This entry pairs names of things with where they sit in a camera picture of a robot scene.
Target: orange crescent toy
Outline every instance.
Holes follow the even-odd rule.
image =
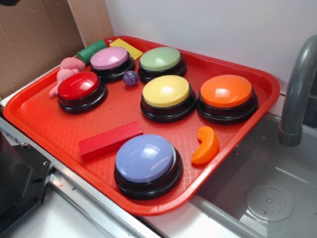
[[[201,141],[199,148],[193,153],[192,163],[201,165],[209,162],[219,150],[219,141],[214,130],[209,126],[198,129],[197,138]]]

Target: drain strainer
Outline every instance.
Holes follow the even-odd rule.
[[[290,191],[274,182],[252,186],[247,192],[246,203],[256,217],[269,222],[286,219],[295,208]]]

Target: red tray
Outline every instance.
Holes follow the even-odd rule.
[[[144,53],[162,46],[128,36],[113,37],[105,42],[109,45],[117,38]],[[280,92],[276,79],[266,72],[183,50],[180,52],[187,63],[184,77],[197,95],[201,85],[211,77],[236,74],[251,82],[259,98],[258,110],[246,122],[235,125],[206,122],[199,117],[197,110],[178,122],[155,123],[145,119],[141,113],[140,101],[144,84],[139,82],[137,86],[128,87],[120,80],[107,85],[108,97],[100,106],[83,114],[70,115],[62,112],[56,97],[49,97],[49,91],[56,84],[56,69],[15,95],[5,106],[4,116],[126,211],[141,216],[163,214],[178,208],[191,198],[274,104]],[[136,72],[138,65],[139,59],[136,60]],[[169,140],[180,152],[184,166],[182,179],[171,192],[148,201],[129,199],[118,189],[113,176],[116,152],[88,162],[83,161],[79,153],[79,141],[135,120],[140,122],[144,134],[158,134]],[[197,130],[204,125],[214,128],[220,149],[208,164],[193,166],[190,162],[191,156],[200,145]]]

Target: stainless steel sink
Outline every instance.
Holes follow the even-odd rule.
[[[278,142],[280,117],[267,113],[199,189],[204,210],[270,238],[317,236],[317,131]]]

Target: button cap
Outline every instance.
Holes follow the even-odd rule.
[[[146,134],[134,137],[119,149],[115,166],[130,182],[145,183],[163,176],[176,158],[174,147],[165,138]]]
[[[143,88],[144,101],[152,107],[167,108],[183,102],[189,95],[188,81],[177,75],[164,75]]]
[[[123,47],[109,47],[95,53],[90,64],[93,68],[106,70],[123,64],[128,59],[128,52]]]
[[[57,93],[61,99],[77,100],[88,96],[99,86],[99,79],[95,73],[80,72],[72,75],[59,85]]]
[[[140,58],[141,67],[148,71],[163,71],[177,65],[180,52],[171,47],[158,47],[144,53]]]
[[[215,108],[232,108],[248,101],[252,85],[238,75],[220,75],[206,81],[201,87],[203,101]]]

